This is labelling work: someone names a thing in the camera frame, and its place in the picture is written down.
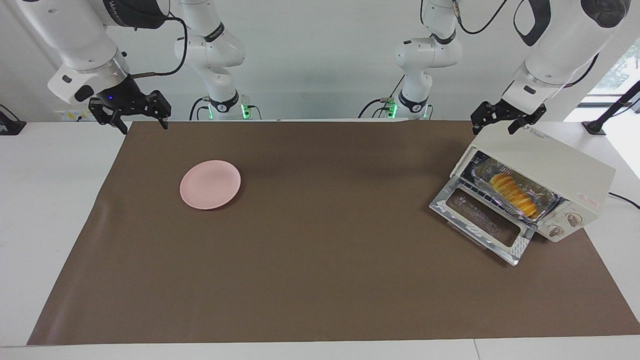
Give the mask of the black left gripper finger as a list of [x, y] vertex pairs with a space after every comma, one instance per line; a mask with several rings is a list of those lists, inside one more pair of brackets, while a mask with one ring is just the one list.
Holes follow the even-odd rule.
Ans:
[[483, 101], [478, 105], [471, 114], [472, 132], [475, 136], [480, 134], [482, 129], [488, 125], [494, 125], [501, 121], [497, 116], [499, 102], [492, 104], [489, 101]]
[[507, 128], [508, 133], [514, 135], [519, 129], [525, 126], [535, 125], [546, 111], [547, 107], [545, 104], [541, 104], [532, 114], [526, 114], [519, 109], [511, 110], [509, 116], [512, 118], [512, 123], [510, 123]]

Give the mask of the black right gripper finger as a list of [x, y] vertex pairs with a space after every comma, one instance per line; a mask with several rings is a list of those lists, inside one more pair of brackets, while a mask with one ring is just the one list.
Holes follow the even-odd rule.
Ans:
[[112, 109], [108, 107], [99, 98], [89, 99], [89, 111], [94, 119], [103, 126], [111, 126], [121, 132], [121, 134], [128, 134], [128, 126], [122, 121], [122, 112], [120, 109]]
[[162, 129], [169, 129], [169, 117], [172, 106], [159, 90], [154, 90], [146, 96], [146, 116], [158, 120]]

